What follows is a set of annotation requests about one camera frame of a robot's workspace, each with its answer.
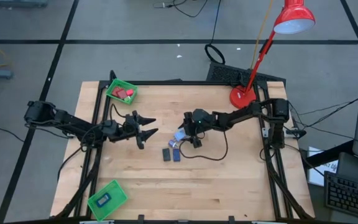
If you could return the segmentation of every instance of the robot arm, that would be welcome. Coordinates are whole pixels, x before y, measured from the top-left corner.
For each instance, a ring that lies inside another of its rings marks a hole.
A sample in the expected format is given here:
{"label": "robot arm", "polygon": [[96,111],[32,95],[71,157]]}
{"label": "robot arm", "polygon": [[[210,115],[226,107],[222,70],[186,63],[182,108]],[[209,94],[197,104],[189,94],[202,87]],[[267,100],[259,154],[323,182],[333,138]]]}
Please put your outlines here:
{"label": "robot arm", "polygon": [[55,127],[64,134],[72,134],[82,143],[92,146],[96,142],[101,143],[107,138],[116,142],[129,138],[136,138],[139,149],[144,149],[145,142],[151,135],[158,131],[158,128],[148,131],[141,131],[140,125],[150,124],[154,118],[143,118],[133,111],[132,115],[125,115],[123,125],[115,120],[103,121],[101,124],[91,124],[80,118],[67,113],[67,111],[56,109],[56,106],[44,101],[30,101],[29,108],[24,116],[26,126],[33,125],[43,127]]}
{"label": "robot arm", "polygon": [[[271,106],[272,116],[263,114],[262,109]],[[186,112],[183,124],[187,136],[194,148],[201,147],[201,140],[197,134],[209,131],[227,131],[235,124],[250,118],[260,116],[271,124],[269,130],[269,143],[278,149],[284,147],[283,127],[290,118],[288,101],[284,99],[269,99],[263,102],[252,102],[249,106],[233,111],[232,113],[220,113],[213,111],[212,114],[202,109],[195,109],[194,112]]]}

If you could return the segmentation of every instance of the lamp arm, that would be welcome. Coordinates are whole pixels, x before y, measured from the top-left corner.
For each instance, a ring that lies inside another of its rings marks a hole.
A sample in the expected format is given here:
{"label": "lamp arm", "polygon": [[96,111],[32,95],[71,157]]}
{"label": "lamp arm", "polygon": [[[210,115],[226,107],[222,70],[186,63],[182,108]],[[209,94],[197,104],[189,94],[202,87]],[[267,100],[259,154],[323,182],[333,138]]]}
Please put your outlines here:
{"label": "lamp arm", "polygon": [[264,44],[264,48],[262,50],[262,53],[259,54],[258,60],[256,61],[254,68],[252,69],[251,76],[249,78],[245,93],[248,93],[248,91],[251,89],[251,86],[252,86],[252,84],[253,84],[253,82],[255,80],[255,77],[256,77],[256,71],[258,70],[260,63],[264,59],[264,56],[265,56],[267,50],[270,48],[270,46],[271,46],[271,44],[273,42],[273,37],[274,37],[275,34],[276,33],[274,32],[274,30],[272,30],[272,33],[270,34],[270,36],[269,36],[269,38],[267,40],[267,43]]}

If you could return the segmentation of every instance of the green tray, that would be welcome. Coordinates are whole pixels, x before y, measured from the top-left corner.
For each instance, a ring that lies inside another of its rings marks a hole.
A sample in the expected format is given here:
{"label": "green tray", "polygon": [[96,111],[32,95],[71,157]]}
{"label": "green tray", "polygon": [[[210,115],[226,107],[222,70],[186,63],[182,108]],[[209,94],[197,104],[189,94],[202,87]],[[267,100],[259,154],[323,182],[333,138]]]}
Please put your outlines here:
{"label": "green tray", "polygon": [[[110,199],[105,202],[103,206],[99,207],[98,202],[100,203],[106,193],[110,196]],[[92,210],[97,221],[100,222],[112,214],[113,211],[117,210],[117,208],[124,204],[127,199],[127,195],[121,189],[118,182],[116,180],[112,180],[103,189],[88,199],[88,206]]]}
{"label": "green tray", "polygon": [[[111,94],[112,90],[115,88],[115,87],[121,87],[125,90],[133,90],[134,91],[134,94],[131,96],[131,99],[128,101],[128,102],[125,102],[124,100],[118,98],[118,97],[115,97]],[[119,80],[118,78],[114,79],[114,81],[112,81],[112,83],[110,84],[109,88],[107,89],[107,92],[106,94],[108,96],[110,96],[111,98],[114,98],[118,101],[121,101],[123,103],[126,103],[128,105],[130,105],[132,103],[132,101],[134,100],[136,94],[137,94],[137,86],[135,85],[132,85],[128,82],[124,82],[122,80]]]}

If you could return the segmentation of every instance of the wooden tabletop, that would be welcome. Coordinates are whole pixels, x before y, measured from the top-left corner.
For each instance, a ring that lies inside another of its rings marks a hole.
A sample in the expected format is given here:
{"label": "wooden tabletop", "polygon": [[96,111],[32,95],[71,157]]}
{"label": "wooden tabletop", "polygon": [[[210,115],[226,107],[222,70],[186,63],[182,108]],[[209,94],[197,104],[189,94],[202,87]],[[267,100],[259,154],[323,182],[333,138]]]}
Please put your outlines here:
{"label": "wooden tabletop", "polygon": [[[91,121],[97,87],[98,82],[83,82],[75,116]],[[229,152],[222,161],[162,159],[162,149],[168,147],[184,112],[196,108],[208,112],[236,110],[229,102],[230,90],[229,86],[141,85],[131,105],[115,102],[121,114],[137,110],[143,117],[156,118],[142,129],[159,131],[145,143],[144,150],[137,148],[135,139],[104,143],[96,191],[116,179],[129,197],[108,219],[136,220],[139,214],[147,220],[227,220],[230,215],[236,220],[275,219],[266,165],[259,158],[263,145],[257,118],[238,123],[226,132]],[[268,92],[271,98],[287,98],[282,82],[268,82]],[[115,113],[112,116],[123,122]],[[293,126],[291,119],[286,126]],[[206,132],[202,143],[201,148],[194,149],[186,142],[182,151],[189,156],[219,158],[226,149],[223,133],[218,131]],[[285,143],[298,147],[294,139],[286,139]],[[65,158],[78,146],[78,140],[69,140]],[[299,152],[290,147],[281,152],[289,191],[314,216]],[[60,212],[78,189],[84,156],[76,155],[63,168],[51,215]],[[277,189],[285,216],[283,197]],[[81,214],[85,214],[88,192],[84,194]]]}

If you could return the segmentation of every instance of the computer keyboard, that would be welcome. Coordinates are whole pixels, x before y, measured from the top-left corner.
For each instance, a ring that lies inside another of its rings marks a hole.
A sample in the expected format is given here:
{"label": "computer keyboard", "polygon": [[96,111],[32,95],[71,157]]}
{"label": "computer keyboard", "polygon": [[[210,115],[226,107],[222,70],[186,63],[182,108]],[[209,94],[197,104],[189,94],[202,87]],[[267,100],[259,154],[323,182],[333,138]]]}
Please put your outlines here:
{"label": "computer keyboard", "polygon": [[358,180],[326,171],[325,205],[358,217]]}
{"label": "computer keyboard", "polygon": [[[240,81],[243,85],[247,85],[250,78],[251,70],[244,70],[241,68],[236,68],[228,65],[222,65],[219,63],[211,62],[209,65],[209,71],[206,80],[207,81],[225,81],[225,82],[238,82]],[[274,77],[271,75],[266,75],[262,73],[257,73],[255,78],[257,81],[276,81],[284,82],[285,79]]]}

